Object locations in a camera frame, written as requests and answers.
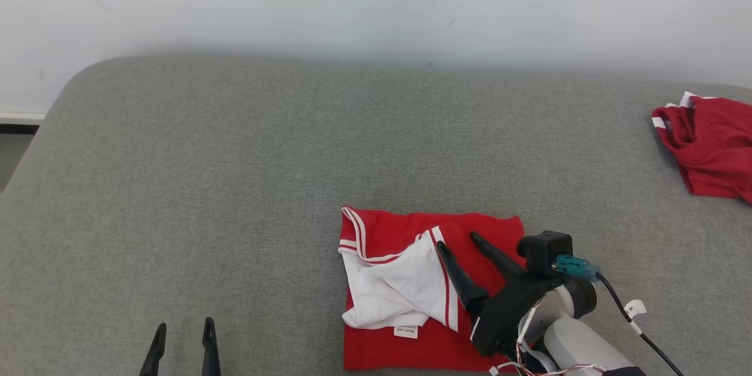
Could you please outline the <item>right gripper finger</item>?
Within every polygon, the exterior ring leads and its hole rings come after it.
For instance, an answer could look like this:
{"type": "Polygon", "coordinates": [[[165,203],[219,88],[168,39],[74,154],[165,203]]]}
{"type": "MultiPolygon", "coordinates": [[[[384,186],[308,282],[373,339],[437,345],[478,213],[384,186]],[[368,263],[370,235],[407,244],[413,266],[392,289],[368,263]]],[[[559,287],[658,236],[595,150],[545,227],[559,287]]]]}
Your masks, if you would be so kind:
{"type": "Polygon", "coordinates": [[[448,245],[438,241],[436,248],[441,265],[458,295],[462,308],[469,313],[480,313],[489,298],[487,290],[473,282],[448,245]]]}
{"type": "Polygon", "coordinates": [[[498,272],[500,272],[505,282],[510,282],[510,280],[524,274],[525,269],[523,266],[516,263],[516,261],[513,261],[510,256],[492,245],[491,242],[484,239],[477,232],[471,232],[470,239],[478,251],[493,264],[498,272]]]}

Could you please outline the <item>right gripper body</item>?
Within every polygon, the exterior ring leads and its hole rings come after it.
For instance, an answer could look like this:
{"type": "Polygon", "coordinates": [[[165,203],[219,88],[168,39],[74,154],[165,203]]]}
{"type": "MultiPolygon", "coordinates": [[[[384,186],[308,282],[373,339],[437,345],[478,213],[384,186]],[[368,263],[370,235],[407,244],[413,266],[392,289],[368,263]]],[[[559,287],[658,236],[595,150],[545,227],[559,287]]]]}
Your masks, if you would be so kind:
{"type": "Polygon", "coordinates": [[[495,354],[515,355],[518,342],[519,320],[547,292],[564,284],[565,276],[542,277],[532,273],[523,273],[504,285],[490,298],[477,320],[477,326],[471,336],[472,343],[480,355],[490,357],[495,354]]]}

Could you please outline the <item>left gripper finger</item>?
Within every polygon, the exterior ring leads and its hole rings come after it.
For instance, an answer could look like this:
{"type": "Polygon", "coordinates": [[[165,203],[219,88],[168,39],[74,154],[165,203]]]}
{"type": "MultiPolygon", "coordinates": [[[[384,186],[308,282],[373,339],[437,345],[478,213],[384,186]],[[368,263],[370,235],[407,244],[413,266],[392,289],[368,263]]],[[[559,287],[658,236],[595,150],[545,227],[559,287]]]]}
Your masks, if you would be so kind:
{"type": "Polygon", "coordinates": [[[211,317],[205,318],[202,345],[204,347],[202,376],[221,376],[216,326],[211,317]]]}
{"type": "Polygon", "coordinates": [[[166,349],[166,335],[166,323],[159,324],[153,337],[153,341],[148,349],[147,357],[143,361],[142,368],[140,369],[140,376],[158,376],[160,360],[164,356],[164,350],[166,349]]]}

